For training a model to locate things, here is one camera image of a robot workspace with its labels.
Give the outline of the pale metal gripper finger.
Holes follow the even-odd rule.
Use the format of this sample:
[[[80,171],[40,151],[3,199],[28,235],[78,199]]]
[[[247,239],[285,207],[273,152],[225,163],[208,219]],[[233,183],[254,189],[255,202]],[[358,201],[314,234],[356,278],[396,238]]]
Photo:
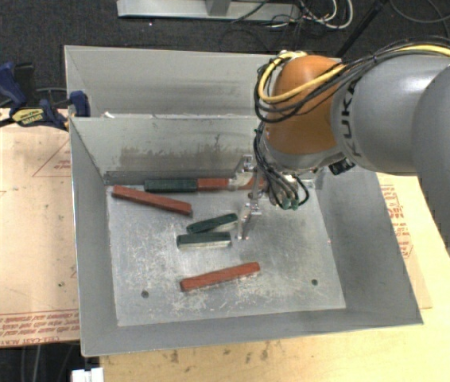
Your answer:
[[[246,215],[246,238],[248,239],[260,218],[262,210],[258,205],[251,205]]]
[[[238,239],[244,240],[247,238],[247,224],[250,217],[250,205],[244,204],[241,209],[239,210],[238,214]]]

